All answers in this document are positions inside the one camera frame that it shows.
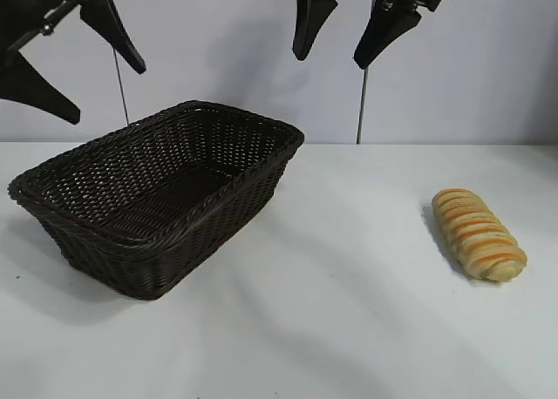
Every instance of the basket rim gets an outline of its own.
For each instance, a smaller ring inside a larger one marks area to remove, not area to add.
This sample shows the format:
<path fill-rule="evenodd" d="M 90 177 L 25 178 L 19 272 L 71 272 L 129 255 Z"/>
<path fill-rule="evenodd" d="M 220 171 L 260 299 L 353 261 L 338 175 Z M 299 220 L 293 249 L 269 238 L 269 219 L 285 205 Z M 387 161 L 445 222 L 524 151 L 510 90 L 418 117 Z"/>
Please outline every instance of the basket rim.
<path fill-rule="evenodd" d="M 286 139 L 286 141 L 277 149 L 275 149 L 270 155 L 256 162 L 238 175 L 234 176 L 233 179 L 225 186 L 221 187 L 213 193 L 208 194 L 196 206 L 193 206 L 192 208 L 185 211 L 185 213 L 181 215 L 177 220 L 169 223 L 167 226 L 162 227 L 158 232 L 150 235 L 149 239 L 138 240 L 125 238 L 114 235 L 113 233 L 109 233 L 105 231 L 102 226 L 95 225 L 87 219 L 79 218 L 78 216 L 68 212 L 67 210 L 53 205 L 39 193 L 31 189 L 31 187 L 28 185 L 28 180 L 32 179 L 38 171 L 55 166 L 61 159 L 71 159 L 75 157 L 77 153 L 80 154 L 80 157 L 83 157 L 92 150 L 102 148 L 105 145 L 110 145 L 112 141 L 126 139 L 130 135 L 139 134 L 144 129 L 150 127 L 151 124 L 156 124 L 158 123 L 158 121 L 164 121 L 164 119 L 168 119 L 176 112 L 182 112 L 184 110 L 218 110 L 220 112 L 232 112 L 244 118 L 255 118 L 260 121 L 260 123 L 280 126 L 284 131 L 290 134 L 290 137 Z M 212 212 L 221 208 L 230 198 L 235 196 L 237 192 L 241 191 L 243 187 L 247 186 L 254 179 L 263 175 L 266 171 L 274 168 L 282 160 L 288 160 L 292 158 L 296 153 L 296 150 L 303 144 L 303 141 L 304 135 L 299 129 L 297 129 L 293 125 L 282 122 L 281 120 L 267 118 L 253 112 L 219 103 L 190 100 L 170 107 L 161 112 L 154 113 L 151 116 L 131 123 L 129 126 L 125 126 L 113 132 L 109 132 L 105 136 L 93 139 L 89 142 L 78 145 L 71 150 L 62 152 L 59 155 L 47 159 L 38 166 L 31 168 L 30 170 L 27 170 L 15 177 L 11 181 L 8 190 L 11 198 L 18 204 L 22 205 L 25 208 L 25 205 L 33 205 L 34 210 L 40 210 L 41 214 L 43 216 L 46 216 L 45 218 L 37 217 L 38 219 L 46 219 L 50 222 L 54 222 L 52 223 L 53 226 L 61 227 L 64 229 L 65 232 L 72 233 L 75 237 L 78 237 L 80 239 L 94 239 L 101 242 L 102 247 L 111 246 L 116 251 L 166 251 L 174 247 L 176 244 L 180 243 L 182 238 L 187 233 L 196 228 Z"/>

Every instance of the dark brown wicker basket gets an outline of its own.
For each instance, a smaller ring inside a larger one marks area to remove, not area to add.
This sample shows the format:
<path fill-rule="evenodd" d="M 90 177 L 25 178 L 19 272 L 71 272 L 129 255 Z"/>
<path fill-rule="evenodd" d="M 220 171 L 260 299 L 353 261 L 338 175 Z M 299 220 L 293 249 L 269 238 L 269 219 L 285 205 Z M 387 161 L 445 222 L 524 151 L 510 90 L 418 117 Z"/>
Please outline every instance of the dark brown wicker basket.
<path fill-rule="evenodd" d="M 303 139 L 283 122 L 191 101 L 58 155 L 9 192 L 73 267 L 154 300 L 254 218 Z"/>

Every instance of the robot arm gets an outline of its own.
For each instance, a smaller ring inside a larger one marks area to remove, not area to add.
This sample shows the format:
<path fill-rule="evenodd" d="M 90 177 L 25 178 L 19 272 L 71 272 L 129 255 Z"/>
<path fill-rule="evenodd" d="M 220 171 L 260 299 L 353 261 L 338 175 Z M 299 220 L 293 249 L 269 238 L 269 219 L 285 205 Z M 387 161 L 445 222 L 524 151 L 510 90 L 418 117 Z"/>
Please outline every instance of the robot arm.
<path fill-rule="evenodd" d="M 419 6 L 435 11 L 441 0 L 374 0 L 371 19 L 355 51 L 361 68 L 398 37 L 419 24 Z M 72 124 L 79 108 L 52 87 L 20 53 L 39 34 L 49 36 L 77 7 L 81 19 L 138 73 L 146 64 L 132 44 L 113 0 L 0 0 L 0 98 L 32 105 Z M 337 7 L 336 0 L 297 0 L 295 56 L 304 60 L 323 24 Z"/>
<path fill-rule="evenodd" d="M 32 105 L 72 124 L 79 122 L 79 108 L 41 77 L 19 52 L 37 35 L 50 36 L 77 7 L 81 8 L 81 19 L 135 71 L 146 70 L 113 0 L 0 0 L 0 98 Z"/>
<path fill-rule="evenodd" d="M 293 52 L 304 60 L 316 40 L 318 32 L 337 7 L 336 0 L 296 0 L 297 17 Z M 391 43 L 421 19 L 417 8 L 435 11 L 442 0 L 374 0 L 370 22 L 357 50 L 355 61 L 362 69 L 367 68 Z"/>

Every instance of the white wall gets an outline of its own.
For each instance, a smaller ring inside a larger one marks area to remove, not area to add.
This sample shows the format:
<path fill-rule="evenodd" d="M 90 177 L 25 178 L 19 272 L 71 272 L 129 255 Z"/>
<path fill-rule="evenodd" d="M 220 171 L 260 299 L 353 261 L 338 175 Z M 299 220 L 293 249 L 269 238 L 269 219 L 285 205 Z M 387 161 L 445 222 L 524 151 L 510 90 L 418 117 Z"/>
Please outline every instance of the white wall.
<path fill-rule="evenodd" d="M 363 73 L 352 54 L 371 0 L 339 6 L 306 62 L 291 51 L 296 0 L 115 0 L 147 61 L 124 67 L 132 119 L 189 99 L 299 126 L 309 142 L 354 143 Z"/>
<path fill-rule="evenodd" d="M 444 0 L 369 71 L 366 143 L 558 143 L 557 0 Z"/>
<path fill-rule="evenodd" d="M 132 120 L 218 101 L 355 141 L 362 72 L 352 53 L 371 0 L 338 0 L 309 59 L 290 50 L 295 0 L 115 0 L 148 71 L 122 64 Z M 365 143 L 558 142 L 556 0 L 444 0 L 370 68 Z M 72 14 L 26 56 L 82 123 L 0 101 L 0 140 L 83 141 L 125 124 L 112 51 Z"/>
<path fill-rule="evenodd" d="M 0 140 L 86 141 L 126 125 L 112 48 L 72 13 L 52 37 L 38 37 L 23 54 L 81 109 L 70 125 L 38 109 L 0 100 Z"/>

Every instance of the bread loaf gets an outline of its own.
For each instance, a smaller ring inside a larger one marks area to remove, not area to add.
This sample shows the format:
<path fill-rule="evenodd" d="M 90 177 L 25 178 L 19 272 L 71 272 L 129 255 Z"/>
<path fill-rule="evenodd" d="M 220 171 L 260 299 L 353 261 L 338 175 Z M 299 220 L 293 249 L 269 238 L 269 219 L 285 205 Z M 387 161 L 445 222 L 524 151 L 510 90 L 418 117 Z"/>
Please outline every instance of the bread loaf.
<path fill-rule="evenodd" d="M 505 282 L 527 265 L 517 240 L 475 193 L 450 188 L 432 200 L 434 215 L 453 254 L 475 279 Z"/>

